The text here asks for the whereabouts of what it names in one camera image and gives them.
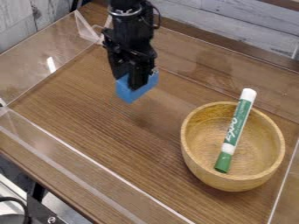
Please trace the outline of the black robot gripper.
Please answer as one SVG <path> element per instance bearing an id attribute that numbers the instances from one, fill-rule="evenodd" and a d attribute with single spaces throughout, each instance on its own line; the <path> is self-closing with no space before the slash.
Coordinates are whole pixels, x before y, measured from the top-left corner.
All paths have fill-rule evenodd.
<path id="1" fill-rule="evenodd" d="M 108 63 L 116 80 L 128 74 L 128 86 L 137 90 L 148 82 L 154 67 L 156 51 L 153 8 L 108 9 L 112 27 L 102 29 Z"/>

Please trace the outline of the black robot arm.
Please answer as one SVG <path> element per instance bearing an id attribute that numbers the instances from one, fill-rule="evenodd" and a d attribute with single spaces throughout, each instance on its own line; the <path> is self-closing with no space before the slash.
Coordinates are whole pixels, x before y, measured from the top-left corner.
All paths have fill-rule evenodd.
<path id="1" fill-rule="evenodd" d="M 109 0 L 108 15 L 112 27 L 104 28 L 104 48 L 116 80 L 125 75 L 130 90 L 142 87 L 153 74 L 157 53 L 150 45 L 161 16 L 154 22 L 157 8 L 148 0 Z"/>

